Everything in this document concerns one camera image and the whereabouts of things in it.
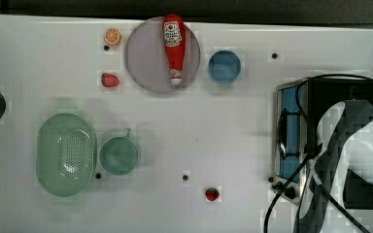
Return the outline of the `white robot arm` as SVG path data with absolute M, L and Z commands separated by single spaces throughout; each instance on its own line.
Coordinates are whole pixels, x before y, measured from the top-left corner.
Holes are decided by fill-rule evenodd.
M 365 100 L 331 106 L 317 127 L 320 153 L 307 161 L 293 233 L 371 233 L 345 202 L 349 172 L 373 185 L 373 105 Z

